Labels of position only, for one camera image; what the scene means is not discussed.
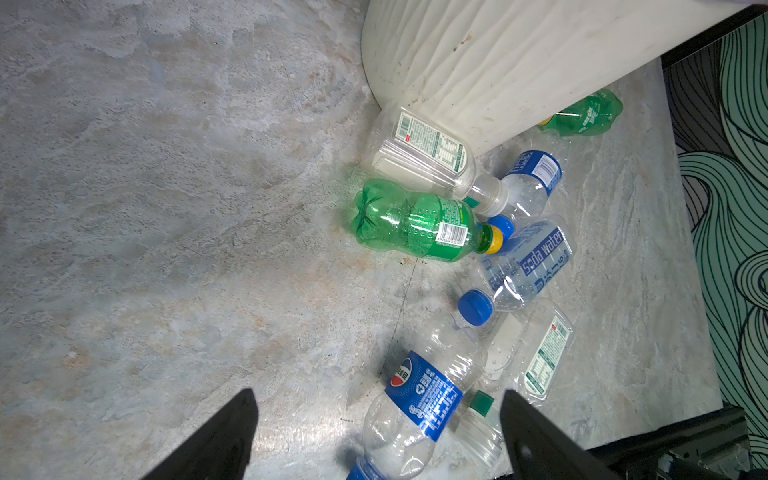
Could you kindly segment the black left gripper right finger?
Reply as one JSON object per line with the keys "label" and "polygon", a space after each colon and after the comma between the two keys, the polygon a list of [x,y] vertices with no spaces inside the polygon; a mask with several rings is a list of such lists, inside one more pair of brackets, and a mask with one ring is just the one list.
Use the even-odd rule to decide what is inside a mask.
{"label": "black left gripper right finger", "polygon": [[506,390],[500,424],[515,479],[619,479],[514,390]]}

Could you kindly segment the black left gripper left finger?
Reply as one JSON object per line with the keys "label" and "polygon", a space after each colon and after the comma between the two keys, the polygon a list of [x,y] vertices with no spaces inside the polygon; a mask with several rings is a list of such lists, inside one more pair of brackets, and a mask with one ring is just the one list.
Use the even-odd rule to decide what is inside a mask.
{"label": "black left gripper left finger", "polygon": [[245,388],[144,479],[243,479],[258,419],[254,392]]}

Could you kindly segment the pepsi label clear bottle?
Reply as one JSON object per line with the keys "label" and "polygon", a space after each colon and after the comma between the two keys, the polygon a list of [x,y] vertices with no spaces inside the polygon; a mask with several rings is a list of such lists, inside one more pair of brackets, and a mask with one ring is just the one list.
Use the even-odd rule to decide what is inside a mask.
{"label": "pepsi label clear bottle", "polygon": [[427,466],[487,360],[479,330],[491,318],[441,315],[416,330],[403,358],[365,417],[363,453],[349,479],[412,479]]}

